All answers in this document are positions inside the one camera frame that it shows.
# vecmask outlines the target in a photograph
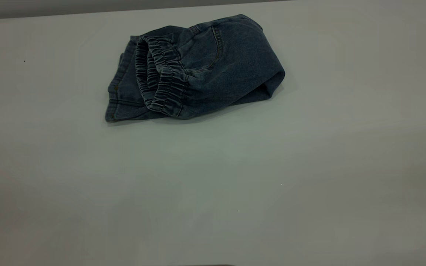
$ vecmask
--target tabletop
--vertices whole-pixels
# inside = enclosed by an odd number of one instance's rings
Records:
[[[130,35],[245,14],[267,101],[108,124]],[[426,0],[0,20],[0,265],[426,265]]]

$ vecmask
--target folded jeans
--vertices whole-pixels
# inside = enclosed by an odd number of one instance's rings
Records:
[[[111,81],[105,119],[188,119],[269,99],[285,72],[245,15],[132,36]]]

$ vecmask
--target denim pants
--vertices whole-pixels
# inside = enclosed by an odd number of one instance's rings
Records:
[[[105,119],[188,119],[269,99],[284,76],[262,28],[245,15],[167,26],[131,37]]]

